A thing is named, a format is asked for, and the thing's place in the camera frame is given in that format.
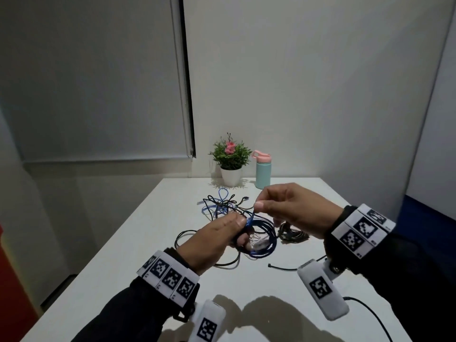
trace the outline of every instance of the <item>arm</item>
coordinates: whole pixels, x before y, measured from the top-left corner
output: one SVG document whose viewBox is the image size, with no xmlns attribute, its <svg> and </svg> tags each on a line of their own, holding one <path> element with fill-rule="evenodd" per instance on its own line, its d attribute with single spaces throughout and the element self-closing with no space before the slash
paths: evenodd
<svg viewBox="0 0 456 342">
<path fill-rule="evenodd" d="M 275 223 L 288 221 L 324 239 L 328 257 L 337 267 L 365 276 L 391 304 L 414 341 L 452 329 L 449 320 L 454 316 L 454 288 L 419 245 L 393 231 L 360 260 L 331 237 L 331 232 L 355 209 L 342 209 L 297 184 L 269 186 L 255 203 L 255 212 L 268 213 Z"/>
<path fill-rule="evenodd" d="M 201 276 L 217 263 L 226 246 L 246 222 L 239 214 L 230 213 L 198 230 L 177 251 L 168 248 L 165 253 Z M 194 290 L 181 308 L 143 278 L 137 277 L 128 288 L 114 296 L 72 342 L 154 342 L 169 317 L 189 311 L 196 293 L 197 290 Z"/>
</svg>

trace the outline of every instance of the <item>person's left hand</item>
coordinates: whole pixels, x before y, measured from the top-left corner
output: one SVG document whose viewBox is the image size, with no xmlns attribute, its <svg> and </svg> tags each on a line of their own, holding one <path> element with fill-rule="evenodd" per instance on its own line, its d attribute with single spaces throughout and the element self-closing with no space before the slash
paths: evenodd
<svg viewBox="0 0 456 342">
<path fill-rule="evenodd" d="M 247 219 L 235 212 L 219 217 L 198 230 L 178 247 L 177 252 L 201 276 L 219 261 L 232 238 L 245 227 L 246 223 Z M 247 239 L 248 236 L 243 234 L 237 242 L 243 243 Z"/>
</svg>

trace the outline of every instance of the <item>hand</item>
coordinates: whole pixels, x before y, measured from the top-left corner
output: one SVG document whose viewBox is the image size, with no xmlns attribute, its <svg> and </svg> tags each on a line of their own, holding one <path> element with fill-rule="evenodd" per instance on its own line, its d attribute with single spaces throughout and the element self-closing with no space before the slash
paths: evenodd
<svg viewBox="0 0 456 342">
<path fill-rule="evenodd" d="M 219 261 L 232 238 L 246 223 L 245 217 L 234 212 L 219 217 L 198 230 L 177 252 L 200 276 Z M 238 243 L 241 238 L 246 239 L 245 234 L 239 237 Z"/>
<path fill-rule="evenodd" d="M 254 204 L 254 212 L 265 212 L 274 219 L 298 227 L 323 239 L 343 209 L 321 195 L 296 183 L 271 185 L 261 191 Z"/>
</svg>

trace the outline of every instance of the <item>potted plant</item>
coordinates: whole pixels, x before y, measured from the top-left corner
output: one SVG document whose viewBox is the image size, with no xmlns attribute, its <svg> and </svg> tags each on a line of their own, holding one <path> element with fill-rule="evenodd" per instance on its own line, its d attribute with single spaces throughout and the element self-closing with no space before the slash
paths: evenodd
<svg viewBox="0 0 456 342">
<path fill-rule="evenodd" d="M 214 151 L 209 154 L 220 165 L 225 185 L 233 187 L 241 181 L 242 167 L 250 161 L 249 156 L 252 150 L 247 148 L 243 142 L 236 144 L 231 138 L 231 133 L 227 134 L 228 140 L 220 137 L 220 140 L 214 144 Z"/>
</svg>

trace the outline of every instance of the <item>bottle body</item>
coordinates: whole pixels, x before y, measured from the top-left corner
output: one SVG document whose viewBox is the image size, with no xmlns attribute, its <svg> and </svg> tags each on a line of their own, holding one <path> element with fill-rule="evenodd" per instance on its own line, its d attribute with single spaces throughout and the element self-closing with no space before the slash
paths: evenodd
<svg viewBox="0 0 456 342">
<path fill-rule="evenodd" d="M 257 162 L 255 187 L 263 189 L 271 184 L 271 162 Z"/>
</svg>

